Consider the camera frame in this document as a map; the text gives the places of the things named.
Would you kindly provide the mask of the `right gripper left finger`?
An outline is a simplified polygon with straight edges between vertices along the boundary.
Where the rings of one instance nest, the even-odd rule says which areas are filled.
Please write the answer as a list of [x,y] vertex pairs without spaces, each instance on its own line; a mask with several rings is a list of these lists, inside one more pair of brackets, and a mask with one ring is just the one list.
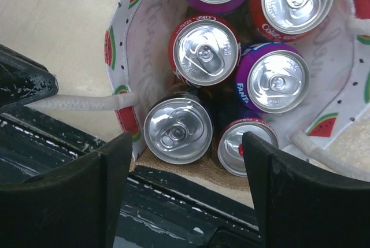
[[112,247],[132,159],[125,132],[21,183],[1,185],[2,247]]

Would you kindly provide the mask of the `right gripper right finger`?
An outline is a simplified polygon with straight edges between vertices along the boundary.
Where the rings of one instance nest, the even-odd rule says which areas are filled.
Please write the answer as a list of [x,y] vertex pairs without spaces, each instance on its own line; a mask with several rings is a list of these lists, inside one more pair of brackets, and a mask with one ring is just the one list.
[[242,150],[263,247],[369,247],[369,183],[326,171],[252,132]]

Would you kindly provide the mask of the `watermelon print canvas bag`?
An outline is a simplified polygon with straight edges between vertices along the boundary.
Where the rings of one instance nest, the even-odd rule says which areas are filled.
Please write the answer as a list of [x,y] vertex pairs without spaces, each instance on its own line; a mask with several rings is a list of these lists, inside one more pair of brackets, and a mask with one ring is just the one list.
[[[38,102],[39,107],[66,110],[108,110],[123,106],[117,119],[132,133],[132,169],[146,166],[180,176],[207,180],[221,187],[248,190],[246,179],[228,173],[210,156],[187,165],[157,159],[142,134],[144,115],[173,85],[175,75],[167,58],[170,31],[186,15],[184,0],[119,0],[105,36],[105,62],[114,97],[62,96]],[[331,148],[337,171],[359,178],[369,176],[369,2],[334,0],[323,23],[297,43],[309,63],[312,86],[303,104],[267,121],[278,134],[283,151],[302,160],[307,155],[290,142],[298,130]]]

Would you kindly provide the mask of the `silver blue red can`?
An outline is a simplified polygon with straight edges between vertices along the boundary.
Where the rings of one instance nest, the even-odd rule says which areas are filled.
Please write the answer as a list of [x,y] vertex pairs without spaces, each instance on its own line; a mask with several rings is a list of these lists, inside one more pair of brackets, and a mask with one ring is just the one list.
[[222,109],[217,116],[217,127],[217,158],[235,176],[247,177],[242,145],[244,133],[252,132],[272,146],[279,146],[274,129],[256,112],[248,109]]

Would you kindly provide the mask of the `dark black soda can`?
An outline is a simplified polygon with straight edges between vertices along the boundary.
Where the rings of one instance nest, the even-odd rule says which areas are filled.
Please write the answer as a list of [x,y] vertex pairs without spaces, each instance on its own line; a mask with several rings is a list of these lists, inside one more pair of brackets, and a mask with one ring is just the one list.
[[176,165],[202,158],[213,138],[212,95],[183,83],[172,86],[149,110],[143,135],[150,151]]

